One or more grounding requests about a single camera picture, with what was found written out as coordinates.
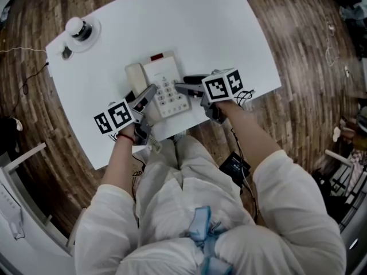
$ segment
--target white round object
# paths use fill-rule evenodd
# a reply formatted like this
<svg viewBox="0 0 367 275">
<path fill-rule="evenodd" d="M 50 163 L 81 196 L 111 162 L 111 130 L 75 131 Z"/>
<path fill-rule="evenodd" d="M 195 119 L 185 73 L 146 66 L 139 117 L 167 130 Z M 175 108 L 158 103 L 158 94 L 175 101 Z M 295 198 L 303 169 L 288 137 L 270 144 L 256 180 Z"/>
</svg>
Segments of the white round object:
<svg viewBox="0 0 367 275">
<path fill-rule="evenodd" d="M 69 34 L 68 31 L 65 32 L 65 40 L 67 42 L 68 48 L 71 51 L 76 52 L 76 53 L 87 51 L 90 47 L 92 47 L 94 45 L 94 43 L 97 41 L 97 39 L 99 38 L 99 34 L 101 32 L 101 23 L 99 22 L 98 19 L 94 18 L 93 16 L 87 16 L 87 17 L 83 17 L 83 20 L 85 20 L 86 23 L 88 23 L 92 26 L 92 33 L 91 33 L 90 37 L 87 38 L 85 41 L 80 42 L 80 41 L 74 39 Z"/>
<path fill-rule="evenodd" d="M 83 27 L 83 21 L 80 17 L 73 17 L 69 19 L 67 25 L 65 26 L 65 30 L 70 36 L 76 35 Z"/>
</svg>

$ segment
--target floor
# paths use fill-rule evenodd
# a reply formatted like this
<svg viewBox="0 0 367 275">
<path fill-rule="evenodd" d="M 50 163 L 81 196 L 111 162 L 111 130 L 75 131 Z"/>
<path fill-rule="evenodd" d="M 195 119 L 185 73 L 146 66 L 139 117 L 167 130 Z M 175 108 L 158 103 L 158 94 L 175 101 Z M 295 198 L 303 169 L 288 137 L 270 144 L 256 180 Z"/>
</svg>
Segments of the floor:
<svg viewBox="0 0 367 275">
<path fill-rule="evenodd" d="M 84 16 L 111 1 L 13 0 L 6 27 L 0 32 L 0 49 L 45 49 L 70 17 Z M 282 87 L 249 102 L 247 109 L 307 171 L 325 167 L 329 163 L 324 150 L 337 150 L 331 139 L 334 126 L 341 115 L 356 114 L 356 97 L 363 96 L 365 90 L 362 67 L 338 6 L 333 0 L 248 2 L 268 40 Z M 335 26 L 334 34 L 328 31 L 327 21 Z M 339 57 L 332 66 L 325 58 L 327 46 Z M 0 54 L 2 116 L 8 116 L 17 103 L 22 80 L 39 70 L 45 59 L 43 52 Z M 349 78 L 345 65 L 352 74 Z M 82 207 L 88 206 L 105 169 L 91 169 L 79 149 L 47 72 L 29 81 L 29 93 L 21 94 L 13 116 L 24 124 L 19 134 L 21 152 L 40 142 L 47 144 L 41 154 L 19 168 L 19 175 L 42 210 L 52 214 L 52 222 L 68 234 Z M 237 150 L 230 130 L 229 123 L 221 127 L 206 122 L 190 133 L 221 164 Z M 205 137 L 203 131 L 215 140 Z"/>
</svg>

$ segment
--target white telephone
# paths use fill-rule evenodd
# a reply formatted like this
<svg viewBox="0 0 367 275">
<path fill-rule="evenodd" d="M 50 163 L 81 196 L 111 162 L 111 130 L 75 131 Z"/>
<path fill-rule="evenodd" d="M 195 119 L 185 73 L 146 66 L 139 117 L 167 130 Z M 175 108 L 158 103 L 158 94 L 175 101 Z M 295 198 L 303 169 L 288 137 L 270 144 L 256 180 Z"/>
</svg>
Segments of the white telephone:
<svg viewBox="0 0 367 275">
<path fill-rule="evenodd" d="M 163 52 L 141 63 L 128 65 L 125 72 L 135 97 L 150 84 L 155 84 L 158 88 L 154 97 L 155 105 L 147 107 L 146 117 L 150 125 L 190 109 L 188 97 L 178 93 L 174 88 L 174 84 L 181 83 L 182 80 L 173 51 Z"/>
</svg>

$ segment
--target wire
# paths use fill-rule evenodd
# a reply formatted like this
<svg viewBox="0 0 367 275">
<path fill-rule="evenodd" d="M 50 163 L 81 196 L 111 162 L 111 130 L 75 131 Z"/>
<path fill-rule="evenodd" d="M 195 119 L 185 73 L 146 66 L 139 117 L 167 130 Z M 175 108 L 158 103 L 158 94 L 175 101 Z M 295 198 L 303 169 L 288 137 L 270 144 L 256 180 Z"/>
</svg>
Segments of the wire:
<svg viewBox="0 0 367 275">
<path fill-rule="evenodd" d="M 10 115 L 7 117 L 7 118 L 10 118 L 10 116 L 13 114 L 13 112 L 15 111 L 15 109 L 16 109 L 16 107 L 18 106 L 18 104 L 19 104 L 19 101 L 20 101 L 20 95 L 21 95 L 21 89 L 23 90 L 23 94 L 24 95 L 27 95 L 28 94 L 28 84 L 27 84 L 27 81 L 29 80 L 29 79 L 31 79 L 32 77 L 35 77 L 35 76 L 37 76 L 42 70 L 44 70 L 44 68 L 47 66 L 47 65 L 49 65 L 49 63 L 48 62 L 46 62 L 45 63 L 45 65 L 38 71 L 38 72 L 36 72 L 35 74 L 33 74 L 33 75 L 31 75 L 31 76 L 29 76 L 29 77 L 27 77 L 26 79 L 25 79 L 25 81 L 24 81 L 24 83 L 22 84 L 22 86 L 19 88 L 19 90 L 18 90 L 18 100 L 17 100 L 17 103 L 15 104 L 15 106 L 14 106 L 14 108 L 13 108 L 13 110 L 11 110 L 11 113 L 10 113 Z"/>
<path fill-rule="evenodd" d="M 141 161 L 141 160 L 139 160 L 137 157 L 135 157 L 134 155 L 132 156 L 136 161 L 139 161 L 139 162 L 141 162 L 142 164 L 143 164 L 143 166 L 142 166 L 142 170 L 143 170 L 143 172 L 144 172 L 144 169 L 145 169 L 145 164 L 144 164 L 144 162 L 143 161 Z"/>
<path fill-rule="evenodd" d="M 256 198 L 255 198 L 255 195 L 253 194 L 252 190 L 251 190 L 251 186 L 248 184 L 248 181 L 246 179 L 246 176 L 245 176 L 245 173 L 243 172 L 243 153 L 242 153 L 242 150 L 241 150 L 241 147 L 240 147 L 240 143 L 239 143 L 239 140 L 234 132 L 233 129 L 231 129 L 231 132 L 233 133 L 233 136 L 235 137 L 235 140 L 236 140 L 236 143 L 237 143 L 237 147 L 239 148 L 239 151 L 240 151 L 240 157 L 241 157 L 241 163 L 240 163 L 240 167 L 241 167 L 241 173 L 242 173 L 242 177 L 243 177 L 243 180 L 244 180 L 244 183 L 243 183 L 243 186 L 249 191 L 249 193 L 251 194 L 251 198 L 252 198 L 252 201 L 253 201 L 253 205 L 254 205 L 254 208 L 255 208 L 255 213 L 253 215 L 253 220 L 255 221 L 255 223 L 257 222 L 257 212 L 258 212 L 258 209 L 257 209 L 257 202 L 256 202 Z"/>
<path fill-rule="evenodd" d="M 243 105 L 246 103 L 247 100 L 252 98 L 252 94 L 255 92 L 255 90 L 251 91 L 242 91 L 240 92 L 237 97 L 235 97 L 237 105 L 240 106 L 243 109 Z"/>
<path fill-rule="evenodd" d="M 335 35 L 335 26 L 334 24 L 326 17 L 326 51 L 325 58 L 329 67 L 332 67 L 335 62 L 338 61 L 339 56 L 337 56 L 336 51 L 330 45 L 330 38 Z"/>
<path fill-rule="evenodd" d="M 22 49 L 22 50 L 31 50 L 31 51 L 36 51 L 36 52 L 45 52 L 45 50 L 43 49 L 40 49 L 40 50 L 37 50 L 37 49 L 32 49 L 32 48 L 23 48 L 23 47 L 16 47 L 16 48 L 11 48 L 9 50 L 0 50 L 0 53 L 7 53 L 7 52 L 10 52 L 12 50 L 17 50 L 17 49 Z"/>
<path fill-rule="evenodd" d="M 131 188 L 131 192 L 132 192 L 132 198 L 134 199 L 134 201 L 136 202 L 136 196 L 134 193 L 134 187 L 135 187 L 135 182 L 136 182 L 136 177 L 141 176 L 144 172 L 145 169 L 145 163 L 141 160 L 139 160 L 138 158 L 136 158 L 134 155 L 132 156 L 135 160 L 141 162 L 143 164 L 142 166 L 142 170 L 141 171 L 135 171 L 132 175 L 132 188 Z"/>
</svg>

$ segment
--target blue strap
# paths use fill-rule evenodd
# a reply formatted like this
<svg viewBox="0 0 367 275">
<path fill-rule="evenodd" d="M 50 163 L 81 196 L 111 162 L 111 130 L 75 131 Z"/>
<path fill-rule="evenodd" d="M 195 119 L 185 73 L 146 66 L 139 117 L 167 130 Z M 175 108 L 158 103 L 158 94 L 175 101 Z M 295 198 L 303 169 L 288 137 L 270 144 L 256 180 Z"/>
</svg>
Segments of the blue strap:
<svg viewBox="0 0 367 275">
<path fill-rule="evenodd" d="M 211 229 L 210 218 L 212 211 L 210 207 L 200 207 L 195 209 L 194 219 L 189 227 L 190 238 L 195 242 L 196 246 L 201 248 L 204 253 L 204 261 L 199 266 L 201 275 L 230 275 L 232 274 L 232 266 L 215 257 L 215 245 L 220 234 L 226 229 L 217 223 Z"/>
</svg>

